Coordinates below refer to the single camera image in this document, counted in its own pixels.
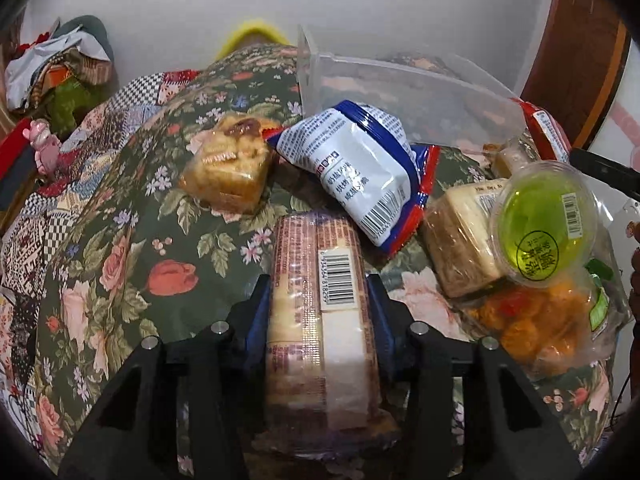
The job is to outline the red white snack packet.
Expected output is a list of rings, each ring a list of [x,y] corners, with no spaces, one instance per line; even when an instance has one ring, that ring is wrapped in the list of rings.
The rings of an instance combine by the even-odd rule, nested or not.
[[[516,99],[515,102],[522,109],[527,129],[540,158],[568,164],[572,146],[561,125],[548,110],[521,99]]]

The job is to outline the green jelly cup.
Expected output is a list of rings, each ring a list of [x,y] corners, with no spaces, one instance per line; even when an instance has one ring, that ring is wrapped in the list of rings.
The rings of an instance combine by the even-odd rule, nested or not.
[[[565,162],[532,162],[506,180],[489,220],[501,271],[514,282],[546,287],[588,261],[599,225],[597,203]]]

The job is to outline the clear pastry pack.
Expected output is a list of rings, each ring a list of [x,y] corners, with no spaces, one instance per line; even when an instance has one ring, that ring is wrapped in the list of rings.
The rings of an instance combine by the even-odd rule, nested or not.
[[[496,178],[510,178],[514,172],[540,159],[533,138],[527,132],[503,144],[484,144],[483,154]]]

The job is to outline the brown wafer biscuit pack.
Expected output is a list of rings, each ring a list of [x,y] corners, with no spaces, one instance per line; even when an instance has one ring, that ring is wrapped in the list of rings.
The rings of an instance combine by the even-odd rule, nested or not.
[[[324,211],[277,223],[266,342],[266,445],[298,456],[388,445],[358,235]]]

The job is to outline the orange fried snack bag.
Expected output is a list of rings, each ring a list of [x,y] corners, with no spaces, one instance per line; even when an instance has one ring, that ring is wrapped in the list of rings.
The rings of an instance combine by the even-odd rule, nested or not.
[[[505,282],[462,307],[475,335],[498,340],[531,378],[606,360],[630,319],[620,272],[593,258],[549,286]]]

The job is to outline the pale bread block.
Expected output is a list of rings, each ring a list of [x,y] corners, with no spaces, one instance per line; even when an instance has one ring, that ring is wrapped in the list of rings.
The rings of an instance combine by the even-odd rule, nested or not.
[[[426,206],[423,236],[444,294],[475,294],[503,278],[491,245],[489,219],[504,179],[448,188]]]

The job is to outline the clear plastic storage box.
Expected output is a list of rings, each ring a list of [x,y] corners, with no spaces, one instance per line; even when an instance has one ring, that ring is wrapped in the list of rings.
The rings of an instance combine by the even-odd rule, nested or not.
[[[467,58],[370,32],[304,25],[297,80],[303,115],[344,100],[401,121],[416,143],[501,145],[527,130],[516,95]]]

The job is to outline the brown cake square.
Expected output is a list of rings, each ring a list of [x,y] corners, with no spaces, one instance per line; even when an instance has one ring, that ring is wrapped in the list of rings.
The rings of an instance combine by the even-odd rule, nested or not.
[[[259,205],[273,159],[264,134],[280,128],[276,120],[227,113],[201,142],[179,178],[191,197],[230,214],[251,214]]]

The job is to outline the white blue snack bag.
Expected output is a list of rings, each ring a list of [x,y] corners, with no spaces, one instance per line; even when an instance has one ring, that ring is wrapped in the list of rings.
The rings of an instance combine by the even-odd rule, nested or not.
[[[262,137],[291,165],[314,174],[386,256],[408,243],[432,194],[440,147],[411,144],[394,115],[343,100]]]

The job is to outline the white sliding wardrobe door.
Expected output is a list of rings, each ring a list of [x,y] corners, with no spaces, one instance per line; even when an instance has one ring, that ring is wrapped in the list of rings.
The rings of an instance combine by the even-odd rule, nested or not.
[[[626,65],[608,114],[588,151],[639,170],[640,55],[631,41]]]

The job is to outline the brown wooden door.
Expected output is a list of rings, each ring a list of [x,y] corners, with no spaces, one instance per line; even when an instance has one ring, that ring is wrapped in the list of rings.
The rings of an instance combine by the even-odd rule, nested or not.
[[[630,42],[611,0],[551,0],[522,99],[548,110],[570,144],[589,148],[620,85]]]

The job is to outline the patchwork checkered quilt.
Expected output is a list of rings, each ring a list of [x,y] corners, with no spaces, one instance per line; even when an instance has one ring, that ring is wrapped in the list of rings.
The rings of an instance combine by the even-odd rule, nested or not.
[[[1,423],[37,448],[32,368],[47,266],[130,136],[199,74],[142,76],[90,110],[63,142],[53,178],[27,194],[1,239]]]

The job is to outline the pink doll toy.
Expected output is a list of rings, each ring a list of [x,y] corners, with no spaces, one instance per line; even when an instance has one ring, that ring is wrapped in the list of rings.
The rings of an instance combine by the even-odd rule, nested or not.
[[[38,172],[50,177],[58,166],[62,145],[60,139],[51,132],[50,125],[45,119],[32,120],[23,130],[23,136],[35,151]]]

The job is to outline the yellow foam bed guard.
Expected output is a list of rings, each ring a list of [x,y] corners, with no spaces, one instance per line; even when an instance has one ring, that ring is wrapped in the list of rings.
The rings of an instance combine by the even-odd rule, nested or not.
[[[230,32],[226,39],[222,42],[222,45],[215,56],[215,60],[219,61],[222,58],[232,54],[233,52],[242,48],[252,46],[253,44],[290,44],[291,41],[285,36],[282,30],[277,26],[255,18],[254,20],[247,20],[235,27]]]

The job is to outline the pile of clothes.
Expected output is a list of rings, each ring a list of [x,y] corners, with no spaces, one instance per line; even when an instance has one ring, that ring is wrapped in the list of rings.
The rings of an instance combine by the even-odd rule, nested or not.
[[[30,42],[17,27],[1,37],[1,134],[43,118],[62,139],[118,88],[115,55],[102,21],[81,15]]]

